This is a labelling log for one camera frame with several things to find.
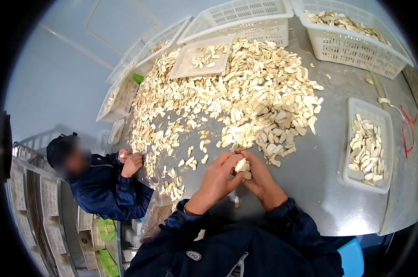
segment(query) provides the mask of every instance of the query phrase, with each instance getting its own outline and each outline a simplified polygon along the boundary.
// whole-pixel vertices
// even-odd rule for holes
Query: cuff
[[[209,215],[208,212],[206,212],[205,214],[202,214],[202,215],[185,214],[184,213],[184,206],[186,205],[187,202],[189,202],[189,199],[183,199],[180,202],[178,202],[178,204],[177,204],[177,212],[180,213],[180,215],[182,216],[182,218],[185,221],[200,221],[200,220],[203,220],[204,218],[208,217],[208,215]]]
[[[120,155],[120,152],[116,152],[116,153],[115,153],[115,159],[117,160],[117,163],[118,163],[119,165],[124,166],[124,164],[123,164],[122,162],[120,162],[119,155]]]
[[[296,209],[295,200],[293,198],[288,198],[286,202],[273,209],[272,211],[266,212],[264,216],[266,218],[282,218],[288,211],[292,209]]]
[[[126,177],[121,176],[121,174],[118,175],[118,183],[121,185],[129,184],[131,181],[132,181],[132,177],[126,178]]]

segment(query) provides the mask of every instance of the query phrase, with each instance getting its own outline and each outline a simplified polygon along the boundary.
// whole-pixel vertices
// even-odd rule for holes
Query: green plastic item
[[[138,85],[141,84],[141,82],[144,80],[143,76],[135,74],[135,73],[132,75],[132,78],[135,80],[135,82],[138,83]]]
[[[106,249],[99,251],[102,268],[109,277],[118,277],[118,266]]]
[[[102,241],[110,241],[117,234],[112,219],[99,219],[98,230]]]

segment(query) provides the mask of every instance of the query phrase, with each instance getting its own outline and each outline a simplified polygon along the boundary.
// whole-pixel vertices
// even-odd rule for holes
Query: green basket
[[[117,234],[112,219],[99,219],[98,230],[102,241],[110,241]]]
[[[104,272],[109,277],[117,277],[119,276],[118,272],[118,266],[115,263],[115,261],[110,256],[109,252],[106,249],[99,251],[100,257],[101,257],[101,264],[102,268],[104,269]]]

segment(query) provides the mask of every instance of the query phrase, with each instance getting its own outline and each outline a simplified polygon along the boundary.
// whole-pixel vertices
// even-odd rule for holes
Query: white string
[[[388,93],[386,91],[386,87],[384,86],[384,83],[382,83],[382,84],[383,84],[384,93],[386,94],[386,98],[389,99]],[[412,141],[412,126],[411,126],[411,124],[409,123],[409,121],[406,120],[405,116],[403,115],[403,113],[401,112],[401,110],[399,108],[397,108],[396,106],[392,105],[391,103],[388,103],[388,104],[389,104],[389,106],[395,108],[400,113],[401,117],[403,118],[403,121],[405,121],[407,123],[407,125],[409,127],[408,128],[409,129],[409,138],[411,139],[412,145],[414,145],[414,142]]]

